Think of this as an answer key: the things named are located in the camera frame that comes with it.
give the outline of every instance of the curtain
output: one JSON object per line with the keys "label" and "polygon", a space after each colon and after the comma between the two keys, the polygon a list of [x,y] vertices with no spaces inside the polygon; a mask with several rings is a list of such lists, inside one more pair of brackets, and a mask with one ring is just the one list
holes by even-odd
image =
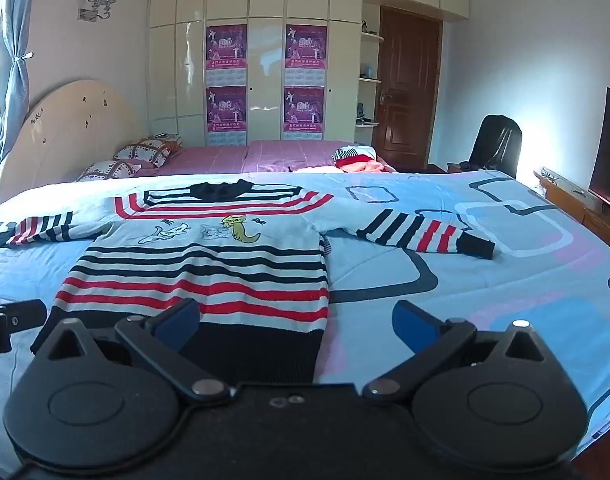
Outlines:
{"label": "curtain", "polygon": [[14,146],[25,117],[29,113],[29,76],[26,60],[32,0],[4,0],[2,35],[12,59],[5,96],[5,112],[0,127],[0,160]]}

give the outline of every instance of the tv stand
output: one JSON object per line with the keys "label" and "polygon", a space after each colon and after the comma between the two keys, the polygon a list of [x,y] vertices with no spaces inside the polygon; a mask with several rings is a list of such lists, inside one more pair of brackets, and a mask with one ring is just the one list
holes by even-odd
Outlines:
{"label": "tv stand", "polygon": [[534,171],[534,174],[545,189],[547,200],[610,246],[609,204],[547,168]]}

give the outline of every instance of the black leather chair back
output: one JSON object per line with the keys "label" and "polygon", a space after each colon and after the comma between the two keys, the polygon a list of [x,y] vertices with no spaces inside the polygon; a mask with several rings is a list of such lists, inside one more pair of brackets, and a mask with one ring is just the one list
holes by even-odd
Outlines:
{"label": "black leather chair back", "polygon": [[516,178],[522,143],[523,133],[518,124],[503,115],[488,115],[480,125],[469,163]]}

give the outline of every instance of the white shelf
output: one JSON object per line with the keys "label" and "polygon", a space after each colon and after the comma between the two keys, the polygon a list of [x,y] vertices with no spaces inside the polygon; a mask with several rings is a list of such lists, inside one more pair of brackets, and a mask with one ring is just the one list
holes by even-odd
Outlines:
{"label": "white shelf", "polygon": [[385,38],[379,36],[378,34],[370,34],[369,32],[361,32],[361,36],[366,41],[378,41],[379,43],[383,43]]}

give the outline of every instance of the curtain tieback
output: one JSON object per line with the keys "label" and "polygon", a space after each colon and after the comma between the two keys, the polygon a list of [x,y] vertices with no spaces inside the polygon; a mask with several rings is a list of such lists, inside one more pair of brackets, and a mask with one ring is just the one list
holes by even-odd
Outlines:
{"label": "curtain tieback", "polygon": [[14,58],[14,63],[18,63],[18,62],[24,61],[25,59],[31,59],[32,57],[34,57],[34,53],[33,52],[28,52],[24,56],[16,56]]}

